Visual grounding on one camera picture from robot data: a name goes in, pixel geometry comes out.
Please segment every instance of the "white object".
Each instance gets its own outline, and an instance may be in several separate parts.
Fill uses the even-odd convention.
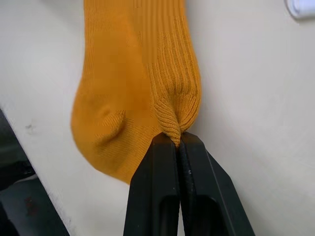
[[[315,17],[315,0],[285,0],[285,2],[294,18]]]
[[[277,0],[189,0],[187,14],[203,89],[191,132],[256,236],[314,235],[315,24]],[[93,169],[70,131],[83,59],[82,0],[1,1],[2,110],[71,236],[122,236],[128,186]]]

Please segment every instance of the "yellow sock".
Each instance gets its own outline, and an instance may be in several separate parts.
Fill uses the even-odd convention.
[[[85,0],[85,61],[71,128],[98,170],[130,182],[152,138],[179,144],[200,104],[183,0]]]

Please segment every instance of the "black clip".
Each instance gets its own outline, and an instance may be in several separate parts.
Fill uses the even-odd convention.
[[[176,236],[181,202],[186,236],[254,236],[228,174],[188,132],[178,150],[164,134],[132,177],[124,236]]]

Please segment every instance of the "ribbed knit fabric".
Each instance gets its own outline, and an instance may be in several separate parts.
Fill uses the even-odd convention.
[[[130,182],[152,138],[176,146],[194,122],[200,78],[184,0],[84,0],[85,62],[71,127],[98,170]]]

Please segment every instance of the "sock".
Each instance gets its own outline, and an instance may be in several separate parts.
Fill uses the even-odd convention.
[[[130,183],[152,138],[179,145],[200,104],[183,0],[85,0],[85,60],[71,128],[99,171]]]

